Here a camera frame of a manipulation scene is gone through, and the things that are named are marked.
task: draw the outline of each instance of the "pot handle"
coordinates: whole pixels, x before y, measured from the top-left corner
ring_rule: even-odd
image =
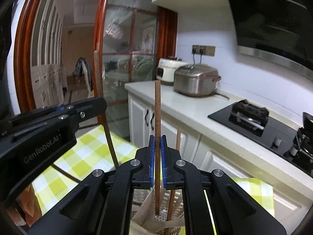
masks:
[[[221,77],[221,76],[219,76],[218,78],[213,79],[213,82],[218,82],[218,81],[220,81],[221,79],[222,79],[222,77]]]

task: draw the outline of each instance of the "blue gripper pad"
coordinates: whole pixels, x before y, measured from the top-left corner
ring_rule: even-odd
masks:
[[[155,148],[156,148],[156,137],[153,137],[152,147],[151,147],[151,160],[150,160],[150,187],[153,187]]]
[[[161,136],[161,160],[162,160],[163,188],[166,188],[166,164],[165,164],[163,136]]]
[[[62,105],[57,108],[57,112],[60,112],[62,110],[64,110],[64,106],[62,106]]]

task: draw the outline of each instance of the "white tile wall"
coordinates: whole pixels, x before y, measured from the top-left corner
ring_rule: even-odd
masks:
[[[237,52],[230,7],[206,8],[178,14],[176,56],[192,61],[192,45],[216,46],[214,57],[202,63],[216,67],[219,88],[260,103],[302,124],[302,112],[313,114],[313,82],[275,63]]]
[[[7,56],[7,84],[10,93],[10,101],[14,115],[18,115],[21,113],[18,104],[18,98],[16,95],[16,88],[15,88],[15,80],[14,80],[14,69],[13,69],[13,55],[14,55],[14,44],[15,44],[15,35],[16,29],[18,27],[18,20],[22,12],[22,8],[24,5],[25,0],[17,0],[13,6],[13,14],[12,14],[12,25],[11,25],[11,38],[12,44]]]

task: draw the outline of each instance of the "clothes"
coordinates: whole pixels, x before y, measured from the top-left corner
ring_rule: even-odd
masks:
[[[92,91],[94,88],[93,82],[92,82],[92,71],[91,71],[91,68],[88,65],[86,59],[81,57],[78,59],[76,65],[75,65],[75,70],[73,72],[73,75],[76,77],[81,77],[82,75],[84,75],[85,79],[86,79],[87,78],[86,70],[88,72],[88,80],[86,81],[86,84],[87,84],[87,82],[89,83],[90,91]]]

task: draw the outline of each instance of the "black cabinet handle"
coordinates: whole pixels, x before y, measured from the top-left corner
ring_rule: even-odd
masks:
[[[149,126],[149,123],[147,122],[147,116],[149,114],[149,110],[147,110],[147,113],[146,113],[146,116],[145,116],[145,122],[146,122],[146,126],[148,127]]]
[[[151,118],[151,120],[150,120],[151,128],[152,128],[153,131],[154,131],[154,127],[153,127],[153,125],[152,125],[152,120],[154,119],[154,116],[155,116],[155,114],[153,113],[153,114],[152,114],[152,118]]]

